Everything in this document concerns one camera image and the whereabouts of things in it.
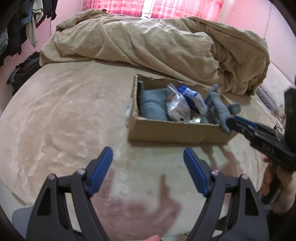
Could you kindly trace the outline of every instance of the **cable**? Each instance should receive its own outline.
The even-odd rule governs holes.
[[[271,10],[272,10],[272,3],[270,3],[270,8],[269,8],[269,15],[268,15],[268,20],[267,20],[266,28],[265,28],[264,35],[263,35],[263,39],[264,39],[264,40],[266,39],[266,36],[265,36],[265,35],[266,35],[267,28],[268,28],[269,21],[270,21]]]
[[[49,22],[49,34],[52,36],[52,17],[50,16],[50,22]]]

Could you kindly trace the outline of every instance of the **black backpack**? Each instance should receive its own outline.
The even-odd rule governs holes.
[[[7,84],[11,84],[14,88],[12,95],[14,95],[21,86],[34,74],[41,66],[39,65],[40,53],[34,52],[23,63],[17,65],[11,73]]]

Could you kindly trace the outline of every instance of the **pillow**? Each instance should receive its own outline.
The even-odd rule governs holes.
[[[265,106],[270,110],[270,112],[273,114],[276,114],[277,112],[276,106],[268,97],[268,95],[264,92],[264,90],[261,89],[260,86],[257,88],[256,94],[258,95],[259,99],[263,102],[263,104],[265,104]]]
[[[287,78],[271,63],[268,67],[266,78],[260,85],[270,100],[275,105],[276,115],[284,119],[285,101],[284,92],[286,89],[293,87]]]

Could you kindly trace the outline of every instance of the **open cardboard box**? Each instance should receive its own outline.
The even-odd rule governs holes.
[[[166,88],[169,83],[172,83],[176,88],[182,85],[187,86],[199,92],[203,98],[205,98],[208,91],[200,86],[190,85],[174,79],[153,79],[139,74],[136,75],[131,92],[132,103],[128,127],[128,139],[130,141],[190,144],[227,143],[237,134],[233,133],[227,135],[215,124],[191,124],[175,121],[148,120],[141,117],[139,115],[137,102],[138,80],[144,83],[144,90]],[[221,95],[221,100],[224,104],[229,104],[223,95]]]

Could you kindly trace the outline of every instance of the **clear plastic bag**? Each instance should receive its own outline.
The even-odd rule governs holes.
[[[167,93],[167,110],[168,116],[172,121],[189,122],[190,121],[190,108],[185,100],[173,84],[168,84]]]
[[[131,116],[131,102],[132,102],[132,98],[130,98],[128,105],[126,107],[126,127],[128,128],[129,126],[129,118]]]

